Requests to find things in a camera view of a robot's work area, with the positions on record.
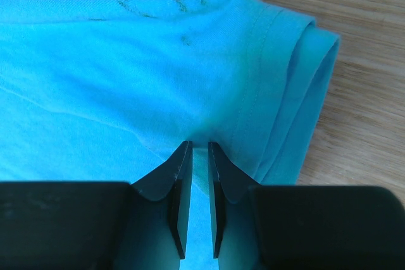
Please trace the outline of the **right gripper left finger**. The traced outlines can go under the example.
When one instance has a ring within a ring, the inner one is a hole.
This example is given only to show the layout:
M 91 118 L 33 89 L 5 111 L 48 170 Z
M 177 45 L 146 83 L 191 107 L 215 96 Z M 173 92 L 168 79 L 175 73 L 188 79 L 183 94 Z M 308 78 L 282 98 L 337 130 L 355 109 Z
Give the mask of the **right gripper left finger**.
M 1 184 L 2 269 L 178 269 L 185 257 L 192 143 L 126 182 Z

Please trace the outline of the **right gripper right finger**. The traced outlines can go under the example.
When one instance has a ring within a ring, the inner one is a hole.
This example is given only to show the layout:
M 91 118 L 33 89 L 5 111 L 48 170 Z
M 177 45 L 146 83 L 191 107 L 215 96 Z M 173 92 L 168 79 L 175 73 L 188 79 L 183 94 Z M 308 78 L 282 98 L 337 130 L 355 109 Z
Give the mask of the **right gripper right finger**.
M 208 145 L 220 269 L 403 269 L 404 207 L 375 186 L 266 186 Z

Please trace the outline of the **bright blue t shirt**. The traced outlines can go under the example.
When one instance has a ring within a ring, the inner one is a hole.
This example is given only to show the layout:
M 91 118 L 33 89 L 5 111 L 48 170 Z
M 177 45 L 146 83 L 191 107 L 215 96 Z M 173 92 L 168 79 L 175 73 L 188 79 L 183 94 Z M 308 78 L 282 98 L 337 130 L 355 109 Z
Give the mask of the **bright blue t shirt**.
M 1 0 L 1 179 L 137 181 L 194 146 L 182 269 L 217 269 L 208 143 L 297 181 L 339 51 L 260 0 Z

